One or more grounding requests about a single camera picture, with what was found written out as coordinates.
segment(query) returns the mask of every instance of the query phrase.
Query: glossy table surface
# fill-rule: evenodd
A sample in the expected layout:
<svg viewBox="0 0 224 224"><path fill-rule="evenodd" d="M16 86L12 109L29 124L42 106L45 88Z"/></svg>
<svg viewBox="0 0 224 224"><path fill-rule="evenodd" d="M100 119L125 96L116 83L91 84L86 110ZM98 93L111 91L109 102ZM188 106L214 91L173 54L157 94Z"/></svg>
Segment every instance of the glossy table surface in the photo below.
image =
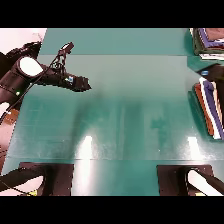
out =
<svg viewBox="0 0 224 224"><path fill-rule="evenodd" d="M38 58L46 65L54 58L42 55L50 32ZM34 86L2 174L19 162L74 163L72 195L159 195L158 164L211 164L224 180L224 144L207 134L192 91L193 67L203 63L187 55L69 55L67 71L88 77L92 90Z"/></svg>

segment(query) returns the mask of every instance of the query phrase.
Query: clothing pile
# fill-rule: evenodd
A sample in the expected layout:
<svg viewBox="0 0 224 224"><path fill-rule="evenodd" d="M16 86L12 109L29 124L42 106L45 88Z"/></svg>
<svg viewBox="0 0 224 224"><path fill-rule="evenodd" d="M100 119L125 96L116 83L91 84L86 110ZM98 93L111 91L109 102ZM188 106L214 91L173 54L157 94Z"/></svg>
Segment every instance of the clothing pile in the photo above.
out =
<svg viewBox="0 0 224 224"><path fill-rule="evenodd" d="M224 28L190 28L195 55L224 60Z"/></svg>
<svg viewBox="0 0 224 224"><path fill-rule="evenodd" d="M224 66L215 64L198 73L203 76L194 90L204 113L208 133L224 140Z"/></svg>

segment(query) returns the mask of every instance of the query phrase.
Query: robotic arm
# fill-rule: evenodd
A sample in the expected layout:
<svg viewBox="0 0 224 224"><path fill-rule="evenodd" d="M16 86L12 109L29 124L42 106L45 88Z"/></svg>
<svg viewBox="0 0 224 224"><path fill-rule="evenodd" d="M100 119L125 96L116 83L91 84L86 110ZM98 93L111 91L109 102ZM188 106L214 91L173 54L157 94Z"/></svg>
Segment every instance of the robotic arm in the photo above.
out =
<svg viewBox="0 0 224 224"><path fill-rule="evenodd" d="M50 66L40 64L34 54L28 54L27 50L21 50L20 54L17 50L14 52L16 53L14 57L12 53L8 54L11 62L15 59L16 62L5 75L0 77L0 124L6 114L10 113L10 110L23 99L34 84L52 85L74 92L91 89L88 78L69 74L65 70L66 55L71 53L73 47L72 42L65 44Z"/></svg>

